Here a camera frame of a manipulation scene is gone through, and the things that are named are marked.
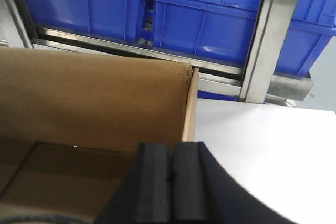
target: white table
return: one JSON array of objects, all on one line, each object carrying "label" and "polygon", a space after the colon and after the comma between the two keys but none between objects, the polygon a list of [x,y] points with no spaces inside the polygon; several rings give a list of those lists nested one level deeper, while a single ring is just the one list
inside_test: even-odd
[{"label": "white table", "polygon": [[199,99],[195,139],[274,211],[336,223],[334,112]]}]

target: box flap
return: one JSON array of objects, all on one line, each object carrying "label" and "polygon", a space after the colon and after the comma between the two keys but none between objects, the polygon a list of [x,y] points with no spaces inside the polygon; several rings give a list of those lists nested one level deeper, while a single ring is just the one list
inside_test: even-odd
[{"label": "box flap", "polygon": [[198,68],[195,68],[188,93],[187,111],[182,136],[183,142],[193,142],[195,138],[198,76]]},{"label": "box flap", "polygon": [[134,151],[182,139],[191,66],[0,49],[0,135]]}]

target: stainless steel shelf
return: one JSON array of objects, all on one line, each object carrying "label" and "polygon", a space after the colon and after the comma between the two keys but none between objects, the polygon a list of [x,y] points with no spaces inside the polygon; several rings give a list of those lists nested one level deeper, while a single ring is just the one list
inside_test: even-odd
[{"label": "stainless steel shelf", "polygon": [[130,43],[127,41],[112,40],[111,38],[104,38],[102,36],[90,37],[92,35],[78,35],[75,33],[68,33],[50,28],[36,28],[37,33],[42,36],[52,36],[54,38],[62,38],[73,41],[75,43],[84,43],[88,47],[99,46],[101,48],[108,48],[112,50],[124,51],[139,56],[145,56],[156,59],[172,60],[177,62],[190,63],[192,66],[209,69],[213,71],[223,72],[240,76],[243,69],[227,64],[224,61],[214,61],[208,58],[184,54],[181,52],[170,51],[162,48],[155,48],[138,43]]},{"label": "stainless steel shelf", "polygon": [[33,26],[26,9],[16,6],[16,4],[24,6],[23,0],[2,2],[8,11],[6,17],[1,19],[0,26],[11,26],[9,30],[7,29],[7,33],[11,35],[8,41],[11,47],[145,57],[190,63],[201,70],[200,90],[238,97],[246,102],[265,101],[289,105],[292,104],[289,99],[302,101],[313,86],[310,77],[274,73],[297,0],[263,0],[245,67],[152,47],[147,45],[146,41],[130,43],[91,34],[78,34],[55,27],[37,24]]}]

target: cardboard edge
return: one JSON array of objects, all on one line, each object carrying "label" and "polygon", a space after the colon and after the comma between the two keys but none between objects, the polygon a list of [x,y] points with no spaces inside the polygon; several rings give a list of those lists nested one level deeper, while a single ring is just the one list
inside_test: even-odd
[{"label": "cardboard edge", "polygon": [[189,86],[182,142],[193,142],[195,139],[198,78],[198,68],[195,68]]}]

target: cardboard box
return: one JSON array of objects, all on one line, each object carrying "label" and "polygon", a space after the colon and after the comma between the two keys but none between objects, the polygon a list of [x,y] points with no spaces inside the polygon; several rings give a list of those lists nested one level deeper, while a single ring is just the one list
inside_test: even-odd
[{"label": "cardboard box", "polygon": [[139,142],[192,141],[198,70],[188,64],[0,49],[0,218],[93,220]]}]

